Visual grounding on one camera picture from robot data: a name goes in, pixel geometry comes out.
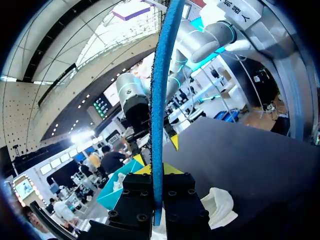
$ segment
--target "ceiling light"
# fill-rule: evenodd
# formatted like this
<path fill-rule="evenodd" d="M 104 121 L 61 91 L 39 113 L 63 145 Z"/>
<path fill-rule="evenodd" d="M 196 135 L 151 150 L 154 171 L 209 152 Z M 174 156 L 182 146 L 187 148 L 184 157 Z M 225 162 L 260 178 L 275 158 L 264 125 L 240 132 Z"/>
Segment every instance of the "ceiling light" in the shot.
<path fill-rule="evenodd" d="M 95 132 L 94 131 L 85 131 L 85 132 L 81 132 L 79 134 L 75 134 L 71 137 L 71 141 L 75 144 L 78 142 L 81 142 L 89 137 L 91 137 L 92 135 L 94 135 Z"/>

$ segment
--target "teal box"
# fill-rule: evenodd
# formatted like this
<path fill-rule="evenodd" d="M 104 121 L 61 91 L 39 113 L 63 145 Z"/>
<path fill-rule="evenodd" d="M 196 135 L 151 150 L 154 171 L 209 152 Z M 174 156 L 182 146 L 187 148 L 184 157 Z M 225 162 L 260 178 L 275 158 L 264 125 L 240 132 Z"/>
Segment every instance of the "teal box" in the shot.
<path fill-rule="evenodd" d="M 128 173 L 135 173 L 143 167 L 144 166 L 142 166 L 139 162 L 133 159 L 128 164 L 119 168 L 117 171 L 114 172 L 113 176 L 106 183 L 96 201 L 108 210 L 114 209 L 123 190 L 123 188 L 121 188 L 117 191 L 114 191 L 114 182 L 118 181 L 118 173 L 123 173 L 127 175 Z"/>

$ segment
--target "black hair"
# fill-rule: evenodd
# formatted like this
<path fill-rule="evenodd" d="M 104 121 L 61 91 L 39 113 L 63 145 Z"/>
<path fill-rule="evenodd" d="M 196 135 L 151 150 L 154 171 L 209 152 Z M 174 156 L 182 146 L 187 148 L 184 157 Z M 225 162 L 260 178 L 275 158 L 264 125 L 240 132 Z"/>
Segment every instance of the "black hair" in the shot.
<path fill-rule="evenodd" d="M 101 148 L 101 150 L 102 150 L 102 152 L 105 154 L 105 153 L 107 153 L 107 152 L 110 152 L 110 147 L 109 147 L 109 146 L 103 146 L 103 147 Z"/>
<path fill-rule="evenodd" d="M 25 218 L 28 222 L 30 222 L 29 215 L 32 214 L 32 213 L 33 213 L 33 211 L 31 210 L 31 207 L 29 207 L 29 206 L 24 206 L 24 207 L 22 208 L 21 214 L 24 216 L 24 218 Z"/>

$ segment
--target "yellow triangle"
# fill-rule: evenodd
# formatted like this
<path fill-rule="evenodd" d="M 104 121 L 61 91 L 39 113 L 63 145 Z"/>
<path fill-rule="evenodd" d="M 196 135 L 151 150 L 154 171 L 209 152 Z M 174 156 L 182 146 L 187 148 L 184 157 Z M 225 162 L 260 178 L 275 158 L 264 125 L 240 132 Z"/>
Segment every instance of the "yellow triangle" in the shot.
<path fill-rule="evenodd" d="M 163 163 L 163 170 L 164 170 L 164 174 L 166 174 L 166 175 L 168 175 L 168 174 L 183 174 L 182 171 L 176 169 L 175 167 L 169 165 L 166 162 Z"/>
<path fill-rule="evenodd" d="M 151 165 L 148 164 L 144 168 L 141 168 L 140 170 L 136 171 L 134 174 L 151 174 Z"/>
<path fill-rule="evenodd" d="M 175 146 L 175 150 L 179 150 L 179 141 L 178 141 L 178 134 L 172 136 L 171 138 L 171 142 L 173 143 L 173 145 Z"/>
<path fill-rule="evenodd" d="M 145 165 L 145 164 L 144 164 L 144 161 L 142 161 L 142 157 L 141 157 L 140 154 L 135 155 L 133 158 L 134 158 L 138 163 L 140 163 L 142 166 Z"/>

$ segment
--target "blue sanding strip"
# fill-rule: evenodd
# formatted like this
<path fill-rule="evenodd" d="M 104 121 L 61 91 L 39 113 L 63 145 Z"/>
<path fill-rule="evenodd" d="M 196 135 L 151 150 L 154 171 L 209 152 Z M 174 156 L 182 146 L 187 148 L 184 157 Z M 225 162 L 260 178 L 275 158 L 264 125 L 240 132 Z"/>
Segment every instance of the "blue sanding strip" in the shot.
<path fill-rule="evenodd" d="M 167 9 L 159 41 L 155 50 L 151 80 L 151 169 L 155 203 L 154 225 L 159 226 L 163 205 L 163 128 L 165 98 L 170 59 L 174 49 L 185 0 L 172 0 Z"/>

